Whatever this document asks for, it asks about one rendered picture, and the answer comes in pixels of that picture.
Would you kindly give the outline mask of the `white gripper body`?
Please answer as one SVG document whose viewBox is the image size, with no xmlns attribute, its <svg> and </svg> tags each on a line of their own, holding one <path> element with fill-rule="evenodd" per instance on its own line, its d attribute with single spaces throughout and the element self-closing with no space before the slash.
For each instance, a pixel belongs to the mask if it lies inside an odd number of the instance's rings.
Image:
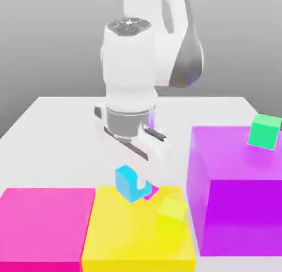
<svg viewBox="0 0 282 272">
<path fill-rule="evenodd" d="M 167 137 L 147 125 L 138 127 L 137 136 L 121 139 L 99 122 L 97 139 L 113 165 L 126 164 L 137 173 L 160 173 L 170 159 L 171 144 Z"/>
</svg>

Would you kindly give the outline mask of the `small magenta cube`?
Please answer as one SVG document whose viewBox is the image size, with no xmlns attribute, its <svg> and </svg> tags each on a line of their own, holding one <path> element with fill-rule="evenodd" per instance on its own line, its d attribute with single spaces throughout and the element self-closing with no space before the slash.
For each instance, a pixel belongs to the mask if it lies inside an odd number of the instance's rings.
<svg viewBox="0 0 282 272">
<path fill-rule="evenodd" d="M 159 188 L 157 186 L 151 185 L 151 193 L 143 197 L 144 200 L 150 200 L 157 192 Z"/>
</svg>

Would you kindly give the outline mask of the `small green cube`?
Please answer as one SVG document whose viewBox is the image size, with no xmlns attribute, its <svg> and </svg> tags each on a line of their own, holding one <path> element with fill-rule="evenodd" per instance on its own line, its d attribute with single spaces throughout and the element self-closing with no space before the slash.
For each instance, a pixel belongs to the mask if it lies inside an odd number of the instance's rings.
<svg viewBox="0 0 282 272">
<path fill-rule="evenodd" d="M 273 151 L 282 127 L 282 118 L 257 114 L 251 124 L 248 144 Z"/>
</svg>

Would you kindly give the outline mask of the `small cyan cube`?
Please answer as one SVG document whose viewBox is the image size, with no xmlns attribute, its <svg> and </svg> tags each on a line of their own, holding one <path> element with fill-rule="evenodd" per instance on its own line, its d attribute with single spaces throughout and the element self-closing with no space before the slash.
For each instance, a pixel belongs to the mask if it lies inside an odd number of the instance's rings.
<svg viewBox="0 0 282 272">
<path fill-rule="evenodd" d="M 145 181 L 145 187 L 137 188 L 138 176 L 136 172 L 127 165 L 115 169 L 116 190 L 129 202 L 133 203 L 151 193 L 151 184 Z"/>
</svg>

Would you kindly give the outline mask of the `large yellow box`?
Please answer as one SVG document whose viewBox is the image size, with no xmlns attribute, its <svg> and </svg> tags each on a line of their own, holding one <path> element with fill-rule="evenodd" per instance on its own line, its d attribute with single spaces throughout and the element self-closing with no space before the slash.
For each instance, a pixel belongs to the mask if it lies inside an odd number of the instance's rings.
<svg viewBox="0 0 282 272">
<path fill-rule="evenodd" d="M 130 204 L 114 186 L 99 186 L 82 254 L 83 272 L 194 272 L 196 258 L 187 221 L 185 240 L 170 246 L 156 232 L 165 197 L 183 200 L 179 186 L 162 186 L 148 201 Z"/>
</svg>

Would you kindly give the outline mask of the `large pink box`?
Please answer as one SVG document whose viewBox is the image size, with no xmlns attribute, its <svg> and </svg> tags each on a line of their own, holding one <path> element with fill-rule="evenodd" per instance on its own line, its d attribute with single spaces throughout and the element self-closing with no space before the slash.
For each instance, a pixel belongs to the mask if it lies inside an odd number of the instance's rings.
<svg viewBox="0 0 282 272">
<path fill-rule="evenodd" d="M 9 188 L 0 197 L 0 272 L 82 272 L 94 188 Z"/>
</svg>

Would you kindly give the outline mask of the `small yellow cube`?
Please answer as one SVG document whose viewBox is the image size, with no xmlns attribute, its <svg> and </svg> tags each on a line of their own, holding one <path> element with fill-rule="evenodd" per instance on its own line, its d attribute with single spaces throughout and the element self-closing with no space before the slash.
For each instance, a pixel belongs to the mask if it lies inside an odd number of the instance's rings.
<svg viewBox="0 0 282 272">
<path fill-rule="evenodd" d="M 179 246 L 187 233 L 188 204 L 165 197 L 156 212 L 156 232 L 166 244 Z"/>
</svg>

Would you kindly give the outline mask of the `large purple box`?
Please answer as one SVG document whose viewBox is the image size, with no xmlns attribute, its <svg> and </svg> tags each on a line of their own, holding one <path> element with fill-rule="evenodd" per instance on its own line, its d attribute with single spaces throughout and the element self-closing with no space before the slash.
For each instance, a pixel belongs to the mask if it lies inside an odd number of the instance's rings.
<svg viewBox="0 0 282 272">
<path fill-rule="evenodd" d="M 248 126 L 195 126 L 187 197 L 202 256 L 282 256 L 282 132 L 250 146 Z"/>
</svg>

